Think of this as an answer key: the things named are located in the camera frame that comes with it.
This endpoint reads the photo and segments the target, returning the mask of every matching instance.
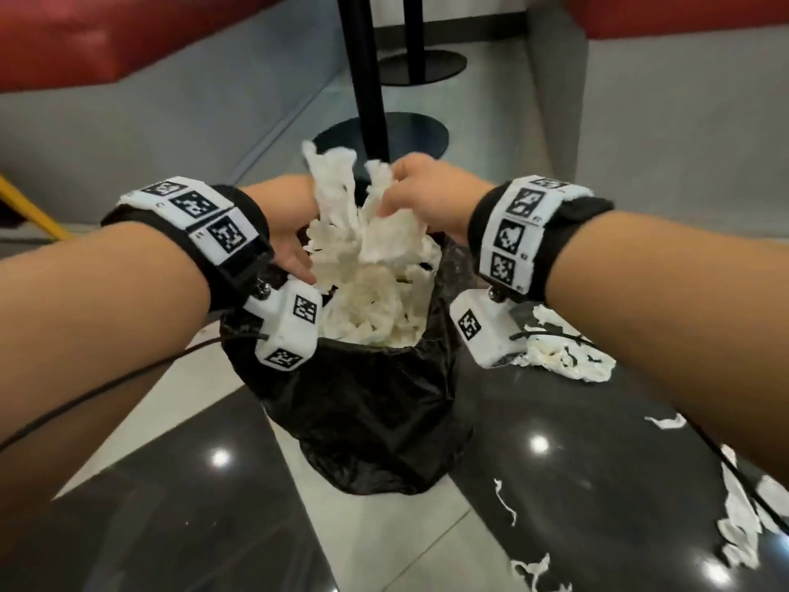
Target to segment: black plastic bag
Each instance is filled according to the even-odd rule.
[[[415,347],[367,347],[321,338],[301,368],[278,372],[256,359],[256,340],[222,348],[269,417],[301,443],[323,477],[350,494],[419,494],[460,457],[472,429],[453,413],[456,358],[462,343],[449,303],[473,286],[465,248],[447,240],[436,274],[427,328]],[[222,334],[259,331],[237,310]]]

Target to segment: red leather seat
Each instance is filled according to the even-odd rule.
[[[789,0],[564,0],[592,39],[789,23]]]
[[[111,83],[281,0],[0,0],[0,91]]]

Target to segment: glossy black tile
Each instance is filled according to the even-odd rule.
[[[786,537],[762,535],[755,571],[722,567],[719,462],[690,427],[645,421],[675,413],[621,366],[583,384],[541,368],[484,372],[466,354],[458,399],[476,428],[452,478],[511,558],[551,554],[540,590],[789,590]]]
[[[245,388],[55,500],[5,563],[9,592],[336,591]]]

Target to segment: yellow chair leg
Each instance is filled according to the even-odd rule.
[[[22,214],[30,222],[58,241],[73,239],[74,235],[61,227],[39,208],[36,208],[18,188],[14,187],[0,174],[0,199]]]

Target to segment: floor grout line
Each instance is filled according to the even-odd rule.
[[[406,567],[405,567],[405,568],[404,568],[402,571],[400,571],[400,573],[399,573],[397,576],[395,576],[395,577],[394,577],[394,579],[392,579],[392,581],[391,581],[391,582],[389,582],[389,583],[388,583],[386,586],[384,586],[384,587],[381,589],[381,592],[387,592],[387,590],[389,589],[389,587],[390,587],[392,584],[394,584],[395,582],[397,582],[397,580],[399,580],[399,579],[400,579],[400,577],[403,577],[403,576],[406,574],[406,572],[407,572],[407,571],[408,571],[408,570],[409,570],[411,567],[413,567],[413,566],[414,566],[414,565],[415,565],[415,564],[416,564],[416,563],[419,561],[419,559],[421,559],[421,558],[422,558],[422,557],[424,557],[424,556],[425,556],[427,553],[429,553],[429,552],[430,552],[430,549],[431,549],[431,548],[433,548],[435,545],[437,545],[437,544],[438,544],[438,543],[441,541],[441,539],[442,539],[444,536],[446,536],[446,535],[447,535],[447,534],[448,534],[448,533],[449,533],[449,532],[450,532],[450,531],[451,531],[451,530],[452,530],[452,529],[453,529],[455,526],[457,526],[457,525],[458,525],[458,524],[459,524],[461,521],[463,521],[463,519],[465,519],[465,518],[466,518],[466,516],[468,516],[468,514],[469,514],[471,511],[473,511],[473,509],[472,509],[471,507],[469,507],[469,508],[468,508],[468,511],[466,511],[466,512],[465,512],[463,515],[461,515],[460,517],[458,517],[458,519],[457,519],[457,521],[455,521],[455,523],[453,523],[451,526],[449,526],[449,527],[447,528],[447,530],[446,530],[445,532],[443,532],[443,534],[441,534],[439,537],[437,537],[437,538],[436,538],[436,539],[433,541],[433,543],[429,545],[429,547],[428,547],[428,548],[426,548],[425,550],[423,550],[423,551],[422,551],[422,552],[419,554],[419,556],[418,556],[416,559],[414,559],[413,561],[411,561],[411,562],[410,562],[410,563],[409,563],[409,564],[408,564],[408,565],[407,565],[407,566],[406,566]]]

